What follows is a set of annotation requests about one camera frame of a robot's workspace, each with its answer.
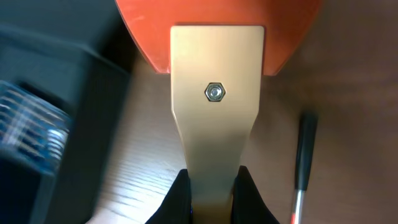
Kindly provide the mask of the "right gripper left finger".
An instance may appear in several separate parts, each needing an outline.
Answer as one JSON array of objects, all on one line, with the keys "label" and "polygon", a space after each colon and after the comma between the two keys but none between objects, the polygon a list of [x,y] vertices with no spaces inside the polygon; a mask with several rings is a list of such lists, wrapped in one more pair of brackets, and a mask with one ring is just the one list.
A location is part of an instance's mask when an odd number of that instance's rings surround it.
[{"label": "right gripper left finger", "polygon": [[146,224],[191,224],[191,201],[190,179],[187,170],[182,169]]}]

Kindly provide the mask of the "orange scraper wooden handle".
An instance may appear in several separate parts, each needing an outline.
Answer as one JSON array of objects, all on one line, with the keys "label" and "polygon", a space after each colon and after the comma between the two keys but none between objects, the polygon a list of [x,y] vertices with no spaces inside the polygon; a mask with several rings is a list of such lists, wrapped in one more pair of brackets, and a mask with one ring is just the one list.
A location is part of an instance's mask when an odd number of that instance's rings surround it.
[{"label": "orange scraper wooden handle", "polygon": [[168,73],[194,223],[229,223],[233,184],[259,112],[261,78],[278,73],[320,0],[117,0],[132,38]]}]

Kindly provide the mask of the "blue screwdriver bit case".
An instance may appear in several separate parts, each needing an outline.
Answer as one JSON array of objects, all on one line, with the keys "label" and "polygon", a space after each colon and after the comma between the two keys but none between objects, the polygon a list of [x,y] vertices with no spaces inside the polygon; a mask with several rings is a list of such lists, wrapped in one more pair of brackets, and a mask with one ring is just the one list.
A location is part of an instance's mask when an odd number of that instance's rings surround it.
[{"label": "blue screwdriver bit case", "polygon": [[1,153],[32,168],[55,173],[60,167],[71,119],[37,95],[1,81]]}]

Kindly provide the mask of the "small black-handled hammer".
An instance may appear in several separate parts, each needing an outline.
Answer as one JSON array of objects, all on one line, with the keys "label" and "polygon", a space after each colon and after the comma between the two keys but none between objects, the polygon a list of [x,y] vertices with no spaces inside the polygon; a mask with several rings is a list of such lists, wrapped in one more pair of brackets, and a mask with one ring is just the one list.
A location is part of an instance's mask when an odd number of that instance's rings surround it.
[{"label": "small black-handled hammer", "polygon": [[302,113],[300,115],[295,161],[295,194],[290,221],[291,224],[301,224],[303,200],[310,179],[317,125],[318,116],[316,114]]}]

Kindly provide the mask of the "dark green open box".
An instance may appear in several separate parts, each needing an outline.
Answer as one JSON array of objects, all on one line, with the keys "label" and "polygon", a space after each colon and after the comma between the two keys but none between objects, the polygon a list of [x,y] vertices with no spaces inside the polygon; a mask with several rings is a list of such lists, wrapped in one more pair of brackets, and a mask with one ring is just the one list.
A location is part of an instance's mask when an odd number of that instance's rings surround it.
[{"label": "dark green open box", "polygon": [[1,81],[71,119],[55,173],[1,153],[2,223],[90,220],[135,51],[114,0],[1,0]]}]

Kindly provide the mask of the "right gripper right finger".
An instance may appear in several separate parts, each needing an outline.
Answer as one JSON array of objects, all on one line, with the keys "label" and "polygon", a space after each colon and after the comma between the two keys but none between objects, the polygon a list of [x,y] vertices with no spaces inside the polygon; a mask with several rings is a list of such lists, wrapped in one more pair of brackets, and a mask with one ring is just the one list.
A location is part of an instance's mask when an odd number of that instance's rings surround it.
[{"label": "right gripper right finger", "polygon": [[279,224],[265,205],[246,166],[240,166],[233,187],[232,224]]}]

